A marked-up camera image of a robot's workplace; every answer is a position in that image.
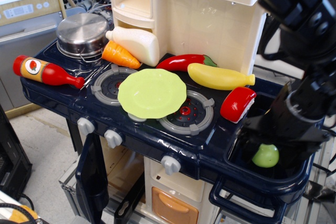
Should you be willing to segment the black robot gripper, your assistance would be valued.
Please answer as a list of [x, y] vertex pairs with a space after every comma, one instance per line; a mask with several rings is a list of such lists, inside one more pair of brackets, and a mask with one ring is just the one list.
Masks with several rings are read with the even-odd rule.
[[335, 63], [311, 65], [298, 86], [283, 87], [267, 113], [243, 122], [237, 138], [241, 159], [252, 161], [261, 143], [277, 144], [283, 168], [298, 166], [330, 139], [318, 123], [333, 115]]

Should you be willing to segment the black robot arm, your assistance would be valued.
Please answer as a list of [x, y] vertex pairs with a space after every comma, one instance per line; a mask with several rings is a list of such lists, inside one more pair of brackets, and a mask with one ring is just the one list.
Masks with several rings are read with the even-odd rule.
[[254, 143], [280, 149], [280, 163], [293, 167], [307, 160], [329, 134], [317, 127], [335, 114], [335, 10], [328, 0], [259, 0], [280, 32], [279, 51], [268, 60], [287, 58], [305, 69], [298, 87], [285, 85], [269, 111], [244, 121]]

